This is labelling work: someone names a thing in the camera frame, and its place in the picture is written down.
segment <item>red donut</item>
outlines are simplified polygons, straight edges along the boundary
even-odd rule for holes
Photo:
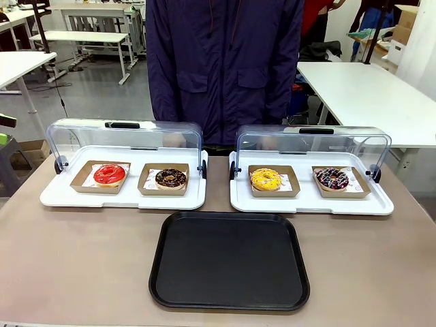
[[[118,165],[103,165],[94,174],[94,181],[100,187],[117,187],[125,177],[125,170]]]

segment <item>white box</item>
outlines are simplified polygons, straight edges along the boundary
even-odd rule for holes
[[[401,61],[401,57],[403,56],[404,50],[406,46],[401,44],[395,40],[390,42],[390,48],[388,52],[388,60],[395,65],[399,65]]]

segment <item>clear plastic lid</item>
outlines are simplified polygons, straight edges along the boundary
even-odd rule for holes
[[[74,155],[85,146],[150,151],[197,149],[198,169],[202,170],[202,131],[194,123],[61,119],[48,127],[47,139],[59,171],[68,167]]]
[[[240,172],[239,162],[245,155],[336,152],[357,156],[367,175],[377,179],[391,142],[390,136],[375,127],[246,125],[238,131],[234,172]]]

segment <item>cardboard box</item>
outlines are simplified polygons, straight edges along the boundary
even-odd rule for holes
[[[287,175],[291,182],[292,191],[259,191],[251,184],[251,174],[261,168],[272,169],[278,172],[280,175]],[[300,193],[300,183],[298,182],[295,171],[291,166],[275,166],[275,165],[253,165],[248,167],[249,183],[253,196],[255,198],[295,198]]]
[[[128,165],[130,171],[129,162],[119,162],[119,161],[97,161],[90,160],[85,163],[82,169],[74,177],[73,181],[69,186],[71,186],[78,193],[98,193],[98,194],[118,194],[123,187],[125,179],[129,175],[129,172],[125,175],[123,181],[117,187],[87,187],[82,186],[86,181],[87,177],[93,170],[93,165]]]
[[[407,45],[411,34],[411,29],[397,25],[394,29],[392,39],[398,43]]]
[[[401,10],[398,25],[405,27],[406,29],[413,29],[419,7],[414,5],[396,5],[396,7]]]
[[[404,50],[406,46],[404,44],[398,43],[397,41],[392,40],[390,42],[390,48],[388,52],[388,60],[395,65],[399,65],[401,58],[403,57]]]
[[[316,182],[316,185],[318,186],[318,189],[320,190],[321,196],[323,198],[327,199],[363,199],[365,196],[370,194],[371,189],[368,186],[368,183],[363,179],[362,175],[355,169],[355,167],[352,167],[353,175],[356,177],[357,181],[359,182],[360,186],[362,187],[361,192],[329,192],[321,187],[321,183],[318,181],[318,178],[316,178],[315,175],[315,169],[324,169],[324,168],[336,168],[338,170],[341,170],[343,168],[346,168],[347,166],[312,166],[312,172],[313,172],[313,179]]]
[[[177,169],[181,172],[186,172],[186,183],[185,187],[182,189],[168,190],[168,189],[145,189],[144,184],[149,177],[150,169]],[[142,169],[141,175],[138,182],[138,190],[144,196],[184,196],[186,190],[188,189],[189,183],[189,165],[187,163],[146,163]]]
[[[50,147],[45,140],[19,142],[19,145],[36,168],[50,155]],[[14,153],[11,156],[11,164],[16,170],[28,168],[27,161],[19,153]]]

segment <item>donut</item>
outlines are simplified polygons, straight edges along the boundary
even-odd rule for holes
[[[321,188],[330,192],[345,191],[349,183],[347,174],[336,168],[320,169],[315,175],[320,182]]]
[[[125,177],[125,170],[118,165],[103,165],[94,173],[98,187],[117,187]]]
[[[271,169],[257,169],[251,174],[251,184],[259,191],[276,191],[281,186],[281,176]]]
[[[174,168],[164,169],[156,174],[155,182],[159,189],[182,189],[186,184],[186,175]]]

